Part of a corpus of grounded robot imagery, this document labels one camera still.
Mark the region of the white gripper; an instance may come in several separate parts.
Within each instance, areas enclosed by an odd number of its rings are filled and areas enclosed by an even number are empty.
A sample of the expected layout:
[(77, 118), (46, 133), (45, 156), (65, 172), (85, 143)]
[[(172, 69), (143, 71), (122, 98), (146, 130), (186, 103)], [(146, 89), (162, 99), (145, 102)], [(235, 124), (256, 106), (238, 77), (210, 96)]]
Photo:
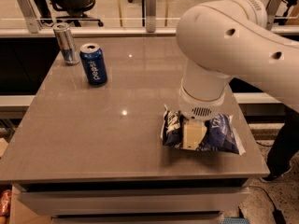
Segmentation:
[(196, 150), (207, 131), (205, 123), (201, 120), (210, 120), (217, 116), (224, 103), (224, 94), (213, 101), (202, 101), (191, 97), (183, 88), (179, 89), (178, 106), (182, 115), (187, 119), (183, 124), (182, 148)]

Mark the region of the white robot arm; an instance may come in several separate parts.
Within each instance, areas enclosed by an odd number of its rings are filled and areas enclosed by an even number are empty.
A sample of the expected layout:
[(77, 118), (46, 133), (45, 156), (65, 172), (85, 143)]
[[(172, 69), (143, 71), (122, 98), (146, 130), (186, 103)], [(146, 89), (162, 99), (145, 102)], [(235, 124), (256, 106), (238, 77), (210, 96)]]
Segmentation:
[(186, 118), (214, 118), (231, 77), (299, 111), (299, 44), (267, 30), (266, 24), (260, 0), (207, 2), (182, 15), (176, 38), (187, 57), (179, 91)]

